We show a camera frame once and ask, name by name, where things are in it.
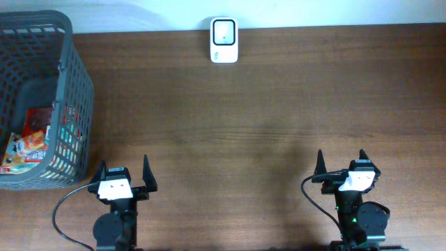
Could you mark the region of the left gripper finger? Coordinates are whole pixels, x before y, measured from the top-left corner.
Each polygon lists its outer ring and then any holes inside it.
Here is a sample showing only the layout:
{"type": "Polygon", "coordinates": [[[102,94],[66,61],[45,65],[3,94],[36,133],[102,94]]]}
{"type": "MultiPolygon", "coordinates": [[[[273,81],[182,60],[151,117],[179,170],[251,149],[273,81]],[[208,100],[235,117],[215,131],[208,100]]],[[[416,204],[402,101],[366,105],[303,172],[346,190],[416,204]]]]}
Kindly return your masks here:
{"type": "Polygon", "coordinates": [[[90,180],[90,183],[100,182],[102,179],[105,178],[106,172],[107,172],[106,162],[103,160],[100,163],[97,172],[93,175],[92,179],[90,180]]]}
{"type": "Polygon", "coordinates": [[[148,156],[144,155],[144,163],[143,163],[143,181],[147,188],[156,188],[157,187],[157,181],[155,180],[155,177],[151,171],[148,156]]]}

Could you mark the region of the yellow chips bag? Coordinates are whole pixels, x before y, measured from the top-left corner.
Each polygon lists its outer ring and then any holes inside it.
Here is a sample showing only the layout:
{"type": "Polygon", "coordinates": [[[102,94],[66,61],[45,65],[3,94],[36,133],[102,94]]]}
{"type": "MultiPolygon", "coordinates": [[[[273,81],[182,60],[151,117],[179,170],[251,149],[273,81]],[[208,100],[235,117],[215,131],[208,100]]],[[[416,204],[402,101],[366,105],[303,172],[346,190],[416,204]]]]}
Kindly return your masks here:
{"type": "Polygon", "coordinates": [[[18,175],[30,171],[43,161],[47,150],[42,130],[25,137],[12,132],[1,162],[1,174],[18,175]]]}

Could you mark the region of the red Hacks candy bag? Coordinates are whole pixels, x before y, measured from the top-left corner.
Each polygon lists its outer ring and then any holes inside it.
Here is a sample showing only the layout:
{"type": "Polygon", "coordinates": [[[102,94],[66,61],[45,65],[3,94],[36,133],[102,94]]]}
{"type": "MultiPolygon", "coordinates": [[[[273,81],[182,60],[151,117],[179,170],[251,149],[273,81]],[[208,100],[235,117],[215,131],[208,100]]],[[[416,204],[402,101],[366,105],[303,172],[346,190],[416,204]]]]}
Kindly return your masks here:
{"type": "Polygon", "coordinates": [[[51,125],[52,112],[52,107],[37,107],[28,109],[22,136],[26,137],[38,131],[46,133],[47,126],[51,125]]]}

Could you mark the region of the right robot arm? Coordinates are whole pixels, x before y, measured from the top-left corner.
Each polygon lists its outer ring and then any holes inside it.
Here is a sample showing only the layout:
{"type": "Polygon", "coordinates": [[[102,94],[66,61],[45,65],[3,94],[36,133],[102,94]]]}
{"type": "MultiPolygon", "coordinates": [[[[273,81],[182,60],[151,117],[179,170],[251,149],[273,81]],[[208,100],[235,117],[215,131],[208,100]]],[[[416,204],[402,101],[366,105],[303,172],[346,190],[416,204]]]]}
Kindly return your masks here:
{"type": "Polygon", "coordinates": [[[390,219],[388,207],[374,201],[364,201],[381,172],[364,150],[359,158],[350,162],[347,169],[329,172],[323,152],[318,151],[314,174],[305,179],[322,185],[323,195],[334,195],[337,217],[334,218],[318,204],[314,206],[334,221],[341,234],[339,241],[331,241],[333,251],[397,251],[401,246],[382,246],[386,240],[385,229],[390,219]]]}

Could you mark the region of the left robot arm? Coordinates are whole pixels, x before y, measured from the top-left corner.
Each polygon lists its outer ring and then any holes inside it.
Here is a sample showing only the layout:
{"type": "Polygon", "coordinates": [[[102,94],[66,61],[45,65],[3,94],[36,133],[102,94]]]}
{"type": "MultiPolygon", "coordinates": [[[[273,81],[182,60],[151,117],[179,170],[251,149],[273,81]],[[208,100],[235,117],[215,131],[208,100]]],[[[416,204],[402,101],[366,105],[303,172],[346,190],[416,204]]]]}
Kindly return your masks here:
{"type": "Polygon", "coordinates": [[[97,250],[137,250],[137,203],[157,191],[157,181],[148,157],[143,160],[143,186],[132,187],[128,168],[108,169],[102,161],[89,182],[88,191],[109,207],[94,223],[93,237],[97,250]]]}

